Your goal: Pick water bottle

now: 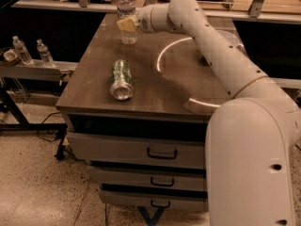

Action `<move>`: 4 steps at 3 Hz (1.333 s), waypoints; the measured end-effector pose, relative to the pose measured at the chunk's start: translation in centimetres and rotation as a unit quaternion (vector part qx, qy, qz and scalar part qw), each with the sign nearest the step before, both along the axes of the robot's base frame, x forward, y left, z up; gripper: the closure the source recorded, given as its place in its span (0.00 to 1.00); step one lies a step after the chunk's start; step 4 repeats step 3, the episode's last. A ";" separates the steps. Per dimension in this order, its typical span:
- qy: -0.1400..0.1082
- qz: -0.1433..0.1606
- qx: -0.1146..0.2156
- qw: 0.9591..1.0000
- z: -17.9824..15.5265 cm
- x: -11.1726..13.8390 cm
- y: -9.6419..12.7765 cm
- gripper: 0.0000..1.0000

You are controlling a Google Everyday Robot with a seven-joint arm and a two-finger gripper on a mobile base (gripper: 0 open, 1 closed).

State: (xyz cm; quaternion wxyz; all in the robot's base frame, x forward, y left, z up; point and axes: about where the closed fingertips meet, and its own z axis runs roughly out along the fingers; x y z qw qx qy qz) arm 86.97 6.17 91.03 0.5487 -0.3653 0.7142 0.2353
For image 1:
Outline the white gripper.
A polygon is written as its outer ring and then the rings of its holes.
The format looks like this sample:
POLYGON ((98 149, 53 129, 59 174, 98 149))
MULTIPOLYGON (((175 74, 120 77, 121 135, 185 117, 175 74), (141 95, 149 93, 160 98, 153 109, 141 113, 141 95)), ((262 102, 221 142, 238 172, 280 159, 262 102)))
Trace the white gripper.
POLYGON ((133 17, 117 21, 120 31, 135 32, 137 27, 145 33, 168 32, 172 30, 172 22, 168 18, 168 4, 152 4, 143 7, 133 17))

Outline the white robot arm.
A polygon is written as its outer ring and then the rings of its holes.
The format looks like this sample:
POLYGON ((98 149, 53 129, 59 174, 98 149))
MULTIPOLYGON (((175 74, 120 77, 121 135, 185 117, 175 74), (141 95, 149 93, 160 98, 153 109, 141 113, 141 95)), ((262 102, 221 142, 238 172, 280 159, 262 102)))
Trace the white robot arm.
POLYGON ((289 150, 301 139, 296 102, 209 24, 196 0, 145 6, 118 27, 190 36, 230 97, 206 131, 210 226, 295 226, 289 150))

